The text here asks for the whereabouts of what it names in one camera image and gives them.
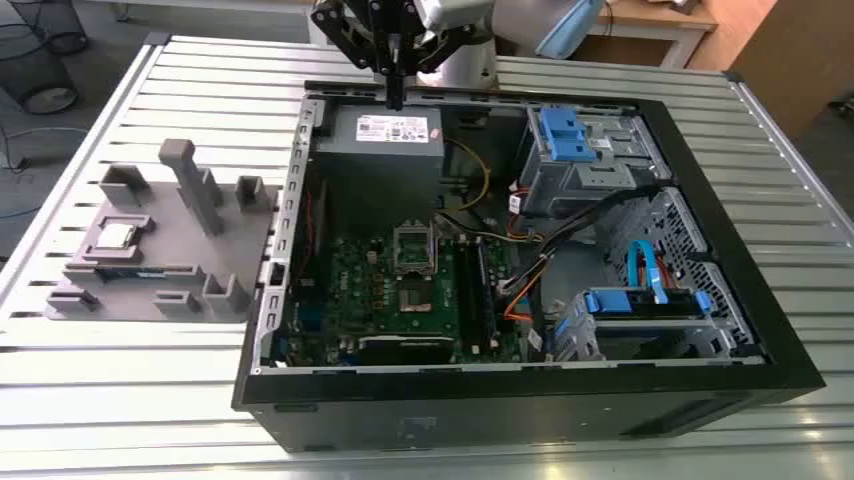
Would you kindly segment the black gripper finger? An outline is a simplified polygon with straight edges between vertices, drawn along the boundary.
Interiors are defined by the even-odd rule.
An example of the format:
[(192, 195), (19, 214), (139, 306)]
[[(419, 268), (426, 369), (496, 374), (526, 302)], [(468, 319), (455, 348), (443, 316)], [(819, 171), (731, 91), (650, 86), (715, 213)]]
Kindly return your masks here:
[(418, 73), (432, 73), (452, 53), (470, 43), (476, 33), (476, 27), (474, 24), (467, 24), (444, 30), (418, 46), (418, 33), (424, 32), (424, 27), (416, 27), (414, 23), (400, 26), (399, 48), (394, 62), (395, 110), (403, 108), (406, 78)]
[(394, 109), (391, 24), (363, 24), (345, 1), (316, 1), (309, 18), (356, 68), (384, 77), (386, 107)]

